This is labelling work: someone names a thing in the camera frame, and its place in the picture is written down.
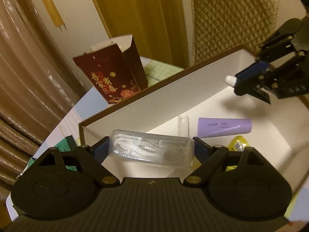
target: white tube cap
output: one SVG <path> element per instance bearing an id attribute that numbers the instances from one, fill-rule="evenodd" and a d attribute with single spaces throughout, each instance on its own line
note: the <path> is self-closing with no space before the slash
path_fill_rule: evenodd
<path id="1" fill-rule="evenodd" d="M 233 76 L 226 76 L 225 83 L 231 87 L 234 87 L 236 85 L 237 78 Z"/>

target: white wall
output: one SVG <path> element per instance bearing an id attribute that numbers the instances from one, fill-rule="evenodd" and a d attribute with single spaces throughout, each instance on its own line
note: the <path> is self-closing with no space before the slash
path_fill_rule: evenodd
<path id="1" fill-rule="evenodd" d="M 45 26 L 59 49 L 88 88 L 92 85 L 76 66 L 72 57 L 90 50 L 91 46 L 108 39 L 92 0 L 53 0 L 65 25 L 56 28 L 41 0 L 32 0 Z"/>
<path id="2" fill-rule="evenodd" d="M 279 12 L 277 19 L 277 27 L 282 25 L 290 18 L 303 18 L 305 16 L 305 9 L 299 0 L 279 0 Z M 188 49 L 190 63 L 192 60 L 192 35 L 193 23 L 191 13 L 191 0 L 182 0 L 183 10 L 185 16 L 185 23 L 187 29 Z"/>

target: plastic container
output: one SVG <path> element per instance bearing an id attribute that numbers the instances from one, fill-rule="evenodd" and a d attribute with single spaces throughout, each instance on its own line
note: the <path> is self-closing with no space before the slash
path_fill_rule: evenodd
<path id="1" fill-rule="evenodd" d="M 191 138 L 113 130 L 109 156 L 124 161 L 190 168 L 194 156 Z"/>

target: white box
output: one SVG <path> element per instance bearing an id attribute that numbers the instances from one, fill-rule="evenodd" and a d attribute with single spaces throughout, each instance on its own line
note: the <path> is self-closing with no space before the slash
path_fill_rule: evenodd
<path id="1" fill-rule="evenodd" d="M 304 97 L 278 100 L 271 105 L 249 95 L 236 96 L 224 80 L 254 62 L 254 56 L 234 48 L 209 61 L 185 69 L 135 96 L 80 123 L 82 144 L 93 145 L 114 129 L 177 135 L 177 116 L 189 116 L 190 137 L 197 135 L 197 119 L 251 118 L 252 132 L 244 135 L 289 182 L 295 193 L 309 170 L 309 111 Z M 234 136 L 205 138 L 210 145 L 228 145 Z M 107 157 L 102 165 L 123 177 L 180 177 L 192 170 L 122 162 Z"/>

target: purple tube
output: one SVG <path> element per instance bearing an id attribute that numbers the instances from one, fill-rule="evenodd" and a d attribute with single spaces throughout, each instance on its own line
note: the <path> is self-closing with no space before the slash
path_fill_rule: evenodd
<path id="1" fill-rule="evenodd" d="M 197 136 L 199 138 L 219 137 L 250 133 L 251 119 L 237 118 L 198 118 Z"/>

